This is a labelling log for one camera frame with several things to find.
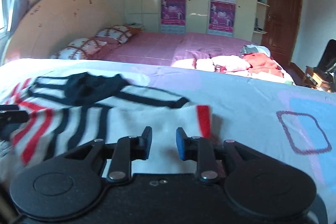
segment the wall shelf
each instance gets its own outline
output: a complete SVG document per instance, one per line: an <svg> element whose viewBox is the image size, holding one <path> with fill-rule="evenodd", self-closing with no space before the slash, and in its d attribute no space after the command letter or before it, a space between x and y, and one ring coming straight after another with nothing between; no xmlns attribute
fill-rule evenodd
<svg viewBox="0 0 336 224"><path fill-rule="evenodd" d="M258 1L257 3L258 3L258 4L260 4L260 5L264 5L264 6L267 6L267 7L269 7L269 5L268 5L268 4L266 4L266 3L262 3L262 2L260 2L260 1Z"/></svg>
<svg viewBox="0 0 336 224"><path fill-rule="evenodd" d="M263 31L253 31L254 33L260 33L260 34L267 34L266 32Z"/></svg>

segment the wooden door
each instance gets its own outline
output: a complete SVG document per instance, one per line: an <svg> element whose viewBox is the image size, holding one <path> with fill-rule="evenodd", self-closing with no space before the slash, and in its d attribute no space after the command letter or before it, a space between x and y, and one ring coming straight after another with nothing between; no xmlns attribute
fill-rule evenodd
<svg viewBox="0 0 336 224"><path fill-rule="evenodd" d="M262 45L281 65L290 63L299 28L302 0L268 0Z"/></svg>

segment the patterned pillowcase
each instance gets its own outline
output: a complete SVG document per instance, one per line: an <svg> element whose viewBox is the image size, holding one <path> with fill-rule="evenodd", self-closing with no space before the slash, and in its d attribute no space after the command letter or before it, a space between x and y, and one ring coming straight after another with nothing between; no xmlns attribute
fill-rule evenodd
<svg viewBox="0 0 336 224"><path fill-rule="evenodd" d="M96 37L108 44L125 44L131 37L140 32L141 30L139 29L116 25L112 28L101 30Z"/></svg>
<svg viewBox="0 0 336 224"><path fill-rule="evenodd" d="M93 38L80 38L71 42L65 49L57 52L51 59L88 59L90 55L98 52L107 43Z"/></svg>

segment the bed frame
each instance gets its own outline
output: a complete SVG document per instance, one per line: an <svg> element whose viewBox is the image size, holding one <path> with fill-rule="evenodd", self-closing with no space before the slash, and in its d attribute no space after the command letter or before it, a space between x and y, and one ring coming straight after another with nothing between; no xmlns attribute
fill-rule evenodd
<svg viewBox="0 0 336 224"><path fill-rule="evenodd" d="M7 41L0 65L20 58L49 58L77 38L121 23L107 0L41 0Z"/></svg>

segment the bedspread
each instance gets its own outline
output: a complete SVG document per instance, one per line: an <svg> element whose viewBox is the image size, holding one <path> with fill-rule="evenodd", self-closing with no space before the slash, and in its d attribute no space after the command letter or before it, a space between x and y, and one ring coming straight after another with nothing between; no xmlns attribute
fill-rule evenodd
<svg viewBox="0 0 336 224"><path fill-rule="evenodd" d="M207 59L219 55L241 55L240 50L247 43L246 40L223 37L220 35L187 33L183 41L177 46L173 64L178 60L195 58Z"/></svg>
<svg viewBox="0 0 336 224"><path fill-rule="evenodd" d="M306 172L315 181L326 204L329 223L336 221L335 94L199 70L58 59L21 59L5 64L0 67L0 78L4 79L0 92L27 77L56 69L142 74L149 78L151 87L179 94L195 104L211 105L213 134L221 141L236 140ZM177 165L183 164L178 160L176 146L169 151L176 153L169 155L174 156ZM166 159L161 158L154 172L164 173L165 164ZM137 171L145 173L146 168Z"/></svg>
<svg viewBox="0 0 336 224"><path fill-rule="evenodd" d="M106 45L91 60L170 66L183 35L142 33L123 45Z"/></svg>

